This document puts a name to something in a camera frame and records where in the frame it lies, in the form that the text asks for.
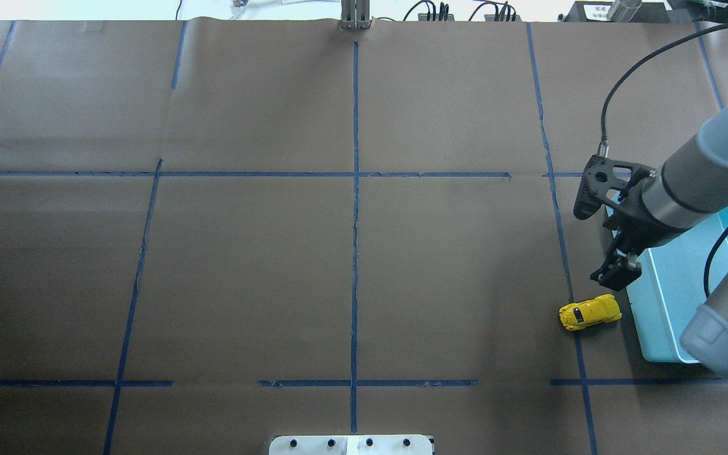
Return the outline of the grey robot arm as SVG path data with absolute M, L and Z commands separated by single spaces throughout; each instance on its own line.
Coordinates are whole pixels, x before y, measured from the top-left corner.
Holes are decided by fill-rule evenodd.
M 669 244 L 728 208 L 728 106 L 679 147 L 661 167 L 610 159 L 601 144 L 581 177 L 574 204 L 577 219 L 610 209 L 604 228 L 614 236 L 590 279 L 620 291 L 642 274 L 638 259 Z M 687 354 L 728 380 L 728 271 L 710 281 L 728 225 L 710 246 L 702 272 L 705 299 L 679 335 Z

